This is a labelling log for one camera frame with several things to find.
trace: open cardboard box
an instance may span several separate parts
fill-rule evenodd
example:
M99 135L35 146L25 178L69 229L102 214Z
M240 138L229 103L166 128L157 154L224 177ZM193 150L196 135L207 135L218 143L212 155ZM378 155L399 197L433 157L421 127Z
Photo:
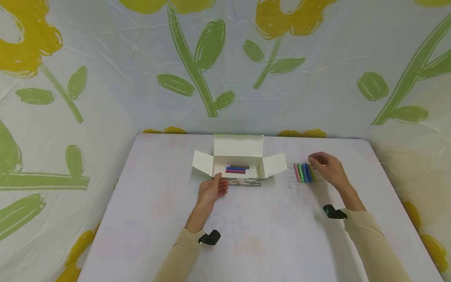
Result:
M209 176L221 172L230 185L260 187L265 178L286 169L285 154L263 157L263 135L214 136L214 156L194 151L193 167ZM245 174L227 173L229 165L249 166Z

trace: forearm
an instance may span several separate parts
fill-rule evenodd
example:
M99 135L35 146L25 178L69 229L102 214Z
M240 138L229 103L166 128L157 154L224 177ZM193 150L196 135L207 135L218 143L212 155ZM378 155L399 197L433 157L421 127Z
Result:
M210 213L206 206L196 205L180 231L154 282L185 282L200 254L199 238Z
M373 216L366 211L342 209L348 216L345 230L362 259L370 282L407 282L410 278Z
M206 205L197 204L186 221L185 229L191 233L201 231L210 216L211 211Z
M204 234L203 231L191 233L185 228L182 229L154 282L185 282L200 254L198 240Z
M351 211L366 211L357 191L355 191L351 184L346 183L344 185L337 185L335 188L340 194L341 200L347 209Z

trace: box flap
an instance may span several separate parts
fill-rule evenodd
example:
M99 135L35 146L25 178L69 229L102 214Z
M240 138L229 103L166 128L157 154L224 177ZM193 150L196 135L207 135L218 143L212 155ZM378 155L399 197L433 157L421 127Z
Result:
M263 157L263 135L222 135L214 137L215 156Z
M265 171L265 178L284 171L286 169L285 154L280 153L274 156L264 157L263 169Z
M193 167L207 173L209 176L213 176L213 156L195 150Z

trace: green chalk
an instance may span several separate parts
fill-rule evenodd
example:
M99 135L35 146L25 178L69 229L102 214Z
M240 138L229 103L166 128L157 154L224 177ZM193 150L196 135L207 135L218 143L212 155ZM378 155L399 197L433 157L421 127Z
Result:
M301 168L300 163L298 163L298 171L299 171L299 176L301 177L301 182L305 182L304 173L302 173L302 168Z
M313 167L312 167L312 165L311 165L311 164L308 164L308 168L310 169L310 174L312 174L313 182L315 182L315 181L316 181L316 177L315 177L315 175L313 174Z

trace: beige sleeve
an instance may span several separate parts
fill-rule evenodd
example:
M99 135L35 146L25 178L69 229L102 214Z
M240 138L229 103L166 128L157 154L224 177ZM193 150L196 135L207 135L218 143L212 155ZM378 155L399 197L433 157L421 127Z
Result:
M199 238L204 234L203 231L193 234L183 228L154 282L185 282L200 254Z
M411 281L395 252L369 212L342 209L345 230L354 242L370 282Z

